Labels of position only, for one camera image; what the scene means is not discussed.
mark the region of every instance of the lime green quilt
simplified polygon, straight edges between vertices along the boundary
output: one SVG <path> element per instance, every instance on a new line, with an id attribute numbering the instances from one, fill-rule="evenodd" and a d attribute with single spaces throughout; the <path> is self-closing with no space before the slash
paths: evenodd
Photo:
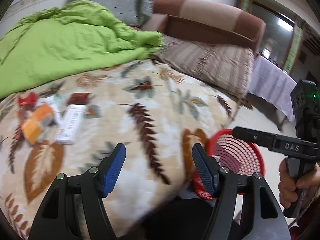
<path id="1" fill-rule="evenodd" d="M 21 19 L 0 40 L 0 98 L 68 75 L 145 59 L 162 35 L 139 32 L 77 0 Z"/>

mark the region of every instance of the white tablecloth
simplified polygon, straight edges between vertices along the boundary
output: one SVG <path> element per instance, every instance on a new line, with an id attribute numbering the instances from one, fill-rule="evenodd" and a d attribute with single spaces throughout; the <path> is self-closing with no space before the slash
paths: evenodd
<path id="1" fill-rule="evenodd" d="M 249 93 L 273 104 L 293 122 L 295 117 L 290 93 L 296 84 L 285 71 L 266 58 L 258 56 L 254 62 Z"/>

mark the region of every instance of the sofa backrest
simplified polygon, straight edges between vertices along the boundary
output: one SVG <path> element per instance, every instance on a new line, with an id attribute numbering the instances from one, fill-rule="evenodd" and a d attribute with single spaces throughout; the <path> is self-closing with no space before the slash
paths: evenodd
<path id="1" fill-rule="evenodd" d="M 204 0 L 154 0 L 154 13 L 169 15 L 168 36 L 209 44 L 233 44 L 256 52 L 265 23 L 226 4 Z"/>

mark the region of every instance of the orange package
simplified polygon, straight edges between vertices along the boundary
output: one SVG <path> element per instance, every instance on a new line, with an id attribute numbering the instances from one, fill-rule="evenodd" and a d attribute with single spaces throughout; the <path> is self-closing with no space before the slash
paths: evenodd
<path id="1" fill-rule="evenodd" d="M 21 127 L 25 139 L 31 145 L 34 145 L 40 134 L 53 119 L 54 113 L 48 104 L 43 104 L 37 108 Z"/>

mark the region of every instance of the floor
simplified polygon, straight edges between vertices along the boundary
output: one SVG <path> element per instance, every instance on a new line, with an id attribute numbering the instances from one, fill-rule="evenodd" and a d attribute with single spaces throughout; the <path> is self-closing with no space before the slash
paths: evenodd
<path id="1" fill-rule="evenodd" d="M 249 129 L 261 130 L 270 133 L 282 134 L 296 138 L 295 123 L 287 123 L 283 125 L 283 131 L 280 132 L 277 123 L 279 123 L 284 115 L 278 110 L 275 111 L 273 105 L 269 104 L 262 98 L 258 98 L 252 94 L 247 96 L 247 99 L 253 106 L 253 110 L 249 110 L 246 107 L 241 106 L 239 112 L 228 128 L 232 129 L 236 126 L 241 126 Z M 265 179 L 268 182 L 272 192 L 279 201 L 278 184 L 279 178 L 279 164 L 285 158 L 284 155 L 270 152 L 268 149 L 259 147 L 259 150 L 263 156 L 266 174 Z M 238 196 L 236 202 L 235 214 L 237 214 L 242 208 L 242 196 Z"/>

